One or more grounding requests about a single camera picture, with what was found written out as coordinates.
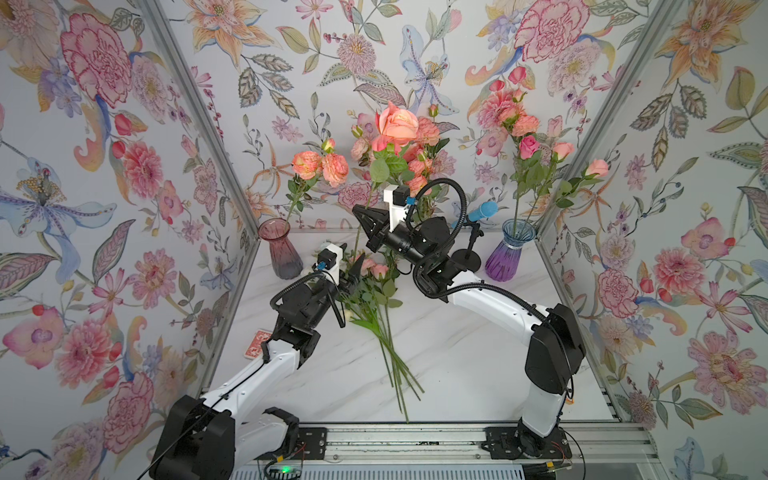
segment painted leaf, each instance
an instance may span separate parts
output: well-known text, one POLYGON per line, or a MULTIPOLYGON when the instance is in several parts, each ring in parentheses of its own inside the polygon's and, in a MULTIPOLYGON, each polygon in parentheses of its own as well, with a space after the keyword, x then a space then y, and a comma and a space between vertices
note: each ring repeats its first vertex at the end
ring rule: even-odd
POLYGON ((246 68, 237 81, 237 93, 240 96, 240 107, 251 107, 261 100, 261 87, 256 80, 252 68, 246 68))
POLYGON ((630 30, 630 32, 624 36, 624 38, 621 40, 621 43, 619 43, 619 46, 616 47, 616 49, 618 50, 619 48, 625 46, 627 43, 637 40, 640 37, 640 34, 643 33, 644 28, 645 28, 644 23, 639 27, 632 28, 632 30, 630 30))
POLYGON ((750 113, 750 116, 754 117, 755 115, 759 114, 761 111, 765 110, 765 107, 768 107, 768 87, 765 87, 763 91, 761 91, 760 94, 757 95, 755 104, 752 105, 752 113, 750 113))
POLYGON ((304 35, 294 27, 277 27, 277 31, 283 36, 288 48, 297 54, 305 54, 310 50, 310 44, 304 35))
POLYGON ((755 187, 739 187, 750 201, 750 222, 755 234, 768 248, 768 194, 755 187))
POLYGON ((760 168, 763 161, 760 159, 762 145, 753 141, 728 145, 718 151, 709 152, 710 157, 718 160, 728 160, 740 167, 750 170, 760 168))
POLYGON ((375 68, 371 71, 366 72, 363 75, 360 75, 358 77, 362 81, 367 81, 368 83, 374 84, 374 85, 391 85, 392 80, 389 79, 389 76, 387 76, 386 73, 384 73, 381 70, 376 70, 375 68))
POLYGON ((618 12, 625 10, 627 3, 624 0, 606 0, 605 2, 598 3, 589 8, 592 15, 598 17, 610 17, 616 15, 618 12))
POLYGON ((99 379, 96 382, 96 385, 94 386, 94 388, 91 389, 91 391, 88 392, 88 394, 83 399, 82 405, 87 405, 88 403, 95 403, 103 399, 105 396, 112 393, 112 390, 114 389, 115 385, 113 385, 112 388, 108 389, 106 386, 104 386, 104 379, 99 379))
POLYGON ((117 225, 109 236, 94 253, 94 282, 98 285, 99 280, 106 275, 115 265, 118 264, 123 256, 125 244, 128 241, 128 230, 136 220, 126 220, 117 225))
POLYGON ((755 76, 744 67, 735 67, 725 93, 725 105, 731 110, 741 110, 752 100, 755 93, 755 76))
POLYGON ((722 415, 712 405, 699 399, 685 399, 678 405, 696 420, 707 420, 722 415))
POLYGON ((306 58, 306 61, 304 62, 304 73, 310 73, 312 70, 317 68, 317 65, 320 63, 320 54, 315 53, 314 55, 310 55, 306 58))
POLYGON ((377 27, 371 22, 368 22, 362 26, 362 29, 366 33, 368 38, 384 45, 384 37, 382 37, 382 32, 381 30, 379 30, 379 27, 377 27))
POLYGON ((656 136, 654 142, 654 149, 651 151, 650 158, 654 163, 654 170, 659 171, 661 164, 664 162, 664 158, 667 157, 667 151, 669 150, 669 137, 667 136, 667 128, 661 127, 659 134, 656 136))
POLYGON ((271 71, 289 71, 293 69, 293 67, 287 61, 276 55, 268 53, 254 55, 250 59, 253 61, 253 63, 271 71))
POLYGON ((672 94, 661 95, 649 103, 637 118, 630 124, 635 130, 645 131, 658 123, 672 100, 672 94))
POLYGON ((765 333, 768 333, 768 299, 757 295, 739 295, 746 306, 752 311, 755 322, 765 333))
POLYGON ((707 99, 696 87, 683 85, 680 87, 680 101, 683 102, 685 111, 694 118, 705 118, 707 116, 707 99))
POLYGON ((635 17, 637 17, 637 13, 635 12, 622 12, 615 15, 611 21, 608 22, 608 25, 605 25, 605 28, 615 27, 616 25, 625 25, 632 22, 635 17))
POLYGON ((364 83, 355 88, 355 91, 361 91, 362 93, 367 94, 375 102, 382 105, 387 105, 389 102, 392 102, 398 107, 404 107, 406 105, 405 98, 402 97, 394 85, 377 86, 364 83))
POLYGON ((714 127, 708 128, 707 131, 711 131, 714 134, 725 134, 729 131, 736 130, 747 120, 749 120, 747 117, 728 117, 714 127))
POLYGON ((685 110, 673 105, 670 110, 670 134, 674 138, 685 138, 688 133, 688 116, 685 110))
POLYGON ((279 73, 263 73, 261 74, 261 78, 263 78, 268 84, 272 85, 272 88, 275 90, 288 91, 293 88, 293 85, 291 85, 288 79, 279 73))
POLYGON ((0 254, 0 300, 21 292, 52 260, 56 259, 42 253, 0 254))
POLYGON ((332 84, 334 81, 344 80, 352 76, 352 72, 344 66, 343 63, 336 63, 331 65, 331 68, 323 75, 323 79, 320 82, 321 87, 325 87, 328 84, 332 84))
POLYGON ((270 97, 272 97, 272 101, 275 102, 275 105, 277 105, 277 107, 282 110, 284 114, 293 118, 299 117, 299 112, 296 111, 296 107, 293 106, 293 102, 288 100, 288 98, 286 98, 284 95, 281 95, 274 90, 270 90, 270 97))

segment flower stem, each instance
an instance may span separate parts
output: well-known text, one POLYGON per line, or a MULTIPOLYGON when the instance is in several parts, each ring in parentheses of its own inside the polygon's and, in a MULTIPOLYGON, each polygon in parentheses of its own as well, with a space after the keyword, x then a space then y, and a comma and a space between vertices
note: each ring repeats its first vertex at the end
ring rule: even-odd
POLYGON ((694 373, 693 370, 691 370, 690 372, 685 372, 683 375, 677 377, 676 379, 670 380, 669 382, 665 383, 664 386, 660 387, 659 393, 666 392, 668 389, 674 387, 678 383, 682 383, 687 380, 695 380, 695 379, 696 379, 696 374, 694 373))
MULTIPOLYGON (((42 246, 43 246, 43 247, 44 247, 44 248, 45 248, 45 249, 46 249, 46 250, 47 250, 47 251, 48 251, 48 252, 49 252, 49 253, 50 253, 50 254, 51 254, 53 257, 55 257, 55 258, 56 258, 56 260, 58 260, 59 262, 61 262, 61 255, 59 255, 58 253, 56 253, 56 250, 53 250, 53 247, 51 247, 51 244, 50 244, 50 243, 48 243, 48 241, 45 239, 45 235, 44 235, 42 232, 38 232, 38 240, 40 240, 40 243, 42 244, 42 246)), ((75 271, 74 271, 74 274, 75 274, 75 275, 77 275, 78 277, 80 277, 80 280, 83 280, 83 281, 84 281, 84 282, 86 282, 88 285, 90 285, 90 286, 96 286, 96 283, 94 283, 94 281, 93 281, 93 280, 91 280, 91 279, 89 279, 88 277, 86 277, 85 275, 83 275, 83 274, 80 272, 80 270, 75 270, 75 271)))
POLYGON ((181 308, 178 303, 174 302, 174 299, 172 299, 170 297, 170 295, 166 295, 165 296, 165 300, 168 301, 168 303, 170 303, 170 305, 173 308, 175 308, 176 310, 180 311, 184 315, 185 318, 189 315, 189 312, 185 312, 184 309, 181 308))

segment red playing card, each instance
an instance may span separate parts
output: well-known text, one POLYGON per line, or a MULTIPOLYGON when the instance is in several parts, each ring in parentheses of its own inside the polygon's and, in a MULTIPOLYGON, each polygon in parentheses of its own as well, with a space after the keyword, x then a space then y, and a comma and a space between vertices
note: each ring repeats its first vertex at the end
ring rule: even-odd
POLYGON ((245 351, 245 358, 252 360, 259 358, 261 355, 261 344, 269 340, 271 336, 272 332, 259 330, 253 338, 253 342, 250 343, 248 350, 245 351))

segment wallpaper flower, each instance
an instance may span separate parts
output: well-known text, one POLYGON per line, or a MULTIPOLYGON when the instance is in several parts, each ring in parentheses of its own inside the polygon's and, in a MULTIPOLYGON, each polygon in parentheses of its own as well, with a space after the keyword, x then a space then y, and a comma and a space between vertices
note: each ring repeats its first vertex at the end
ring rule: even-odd
POLYGON ((0 2, 2 478, 136 478, 210 362, 252 237, 168 65, 133 2, 0 2))
POLYGON ((617 410, 680 480, 768 471, 743 448, 768 419, 766 15, 689 0, 592 154, 612 180, 545 234, 617 410))
MULTIPOLYGON (((452 141, 432 176, 458 180, 470 208, 499 202, 504 211, 484 220, 487 227, 510 217, 515 147, 499 116, 516 105, 512 92, 524 91, 528 115, 558 125, 538 135, 543 152, 581 140, 653 8, 604 3, 187 0, 163 7, 196 75, 217 73, 198 83, 253 213, 284 218, 291 159, 307 147, 319 152, 333 133, 336 149, 358 164, 346 185, 313 187, 291 221, 294 228, 338 229, 357 225, 351 206, 371 185, 362 153, 378 134, 374 114, 389 102, 417 117, 436 105, 435 125, 452 141), (243 25, 258 27, 263 41, 249 43, 243 25)), ((437 214, 453 218, 455 193, 441 195, 437 214)), ((374 205, 380 199, 372 194, 374 205)))

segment vase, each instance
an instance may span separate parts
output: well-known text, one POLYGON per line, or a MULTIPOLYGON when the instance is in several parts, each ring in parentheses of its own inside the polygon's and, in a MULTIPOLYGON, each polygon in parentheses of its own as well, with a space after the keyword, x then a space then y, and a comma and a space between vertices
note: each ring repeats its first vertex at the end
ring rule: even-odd
POLYGON ((504 239, 485 261, 485 272, 497 282, 512 280, 518 271, 523 245, 536 237, 536 229, 525 220, 507 220, 502 226, 502 231, 504 239))
POLYGON ((301 257, 288 238, 290 223, 272 218, 259 225, 259 237, 270 244, 272 270, 283 280, 296 278, 304 268, 301 257))

